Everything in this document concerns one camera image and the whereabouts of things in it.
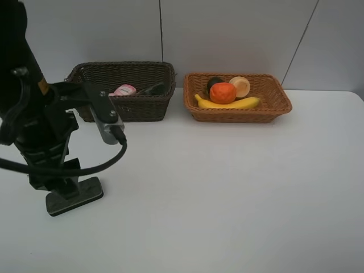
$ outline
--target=white wall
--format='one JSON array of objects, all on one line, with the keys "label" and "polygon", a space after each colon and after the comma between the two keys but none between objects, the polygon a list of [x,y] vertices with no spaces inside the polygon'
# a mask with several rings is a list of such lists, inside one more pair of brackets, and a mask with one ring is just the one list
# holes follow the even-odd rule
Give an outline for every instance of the white wall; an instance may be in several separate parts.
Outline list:
[{"label": "white wall", "polygon": [[317,0],[161,0],[164,60],[178,72],[271,73],[282,80]]},{"label": "white wall", "polygon": [[158,0],[25,0],[27,40],[49,82],[86,61],[162,60]]},{"label": "white wall", "polygon": [[284,87],[364,94],[363,0],[320,0]]}]

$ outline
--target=white table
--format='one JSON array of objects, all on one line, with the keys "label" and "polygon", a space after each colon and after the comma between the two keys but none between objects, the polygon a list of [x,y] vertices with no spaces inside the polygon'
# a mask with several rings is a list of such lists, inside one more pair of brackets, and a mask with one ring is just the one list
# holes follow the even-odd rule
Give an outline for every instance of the white table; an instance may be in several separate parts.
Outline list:
[{"label": "white table", "polygon": [[[126,125],[105,196],[55,218],[1,170],[0,272],[364,272],[364,103],[287,93],[293,111],[271,124],[221,124],[194,121],[177,89],[164,121]],[[71,137],[83,167],[118,149],[94,124]]]}]

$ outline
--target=pink object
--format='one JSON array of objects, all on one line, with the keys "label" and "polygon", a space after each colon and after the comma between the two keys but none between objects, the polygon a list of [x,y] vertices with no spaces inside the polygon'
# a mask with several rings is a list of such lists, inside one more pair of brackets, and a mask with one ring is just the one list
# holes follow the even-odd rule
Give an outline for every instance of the pink object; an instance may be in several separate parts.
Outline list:
[{"label": "pink object", "polygon": [[110,93],[109,96],[130,96],[137,93],[137,90],[135,87],[129,85],[129,84],[123,84],[119,88],[115,90],[114,93]]}]

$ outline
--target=banana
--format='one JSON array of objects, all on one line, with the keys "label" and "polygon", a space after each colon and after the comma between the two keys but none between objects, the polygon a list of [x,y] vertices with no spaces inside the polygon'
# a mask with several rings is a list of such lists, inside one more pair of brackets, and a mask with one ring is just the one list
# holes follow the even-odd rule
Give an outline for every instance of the banana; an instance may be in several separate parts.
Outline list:
[{"label": "banana", "polygon": [[195,95],[195,98],[198,102],[198,106],[202,109],[252,109],[255,108],[260,102],[260,98],[250,97],[245,98],[244,100],[234,101],[230,104],[215,104],[214,102],[204,100],[198,94]]}]

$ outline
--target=dark brown wicker basket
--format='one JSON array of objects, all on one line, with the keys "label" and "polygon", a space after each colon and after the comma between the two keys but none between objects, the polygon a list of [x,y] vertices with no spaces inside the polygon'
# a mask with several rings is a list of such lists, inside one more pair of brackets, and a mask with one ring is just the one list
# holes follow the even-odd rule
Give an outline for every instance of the dark brown wicker basket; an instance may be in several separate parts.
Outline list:
[{"label": "dark brown wicker basket", "polygon": [[[200,109],[195,94],[206,93],[208,81],[219,77],[226,82],[232,78],[246,77],[250,82],[248,97],[259,97],[255,109]],[[203,122],[268,123],[292,110],[292,104],[279,81],[268,74],[191,73],[184,81],[184,104],[194,119]]]},{"label": "dark brown wicker basket", "polygon": [[[171,64],[151,61],[123,61],[116,63],[84,63],[76,66],[66,82],[92,82],[107,93],[122,84],[130,84],[137,91],[163,82],[168,92],[163,96],[110,97],[124,122],[161,121],[176,87],[175,70]],[[93,122],[88,107],[77,109],[81,118]]]}]

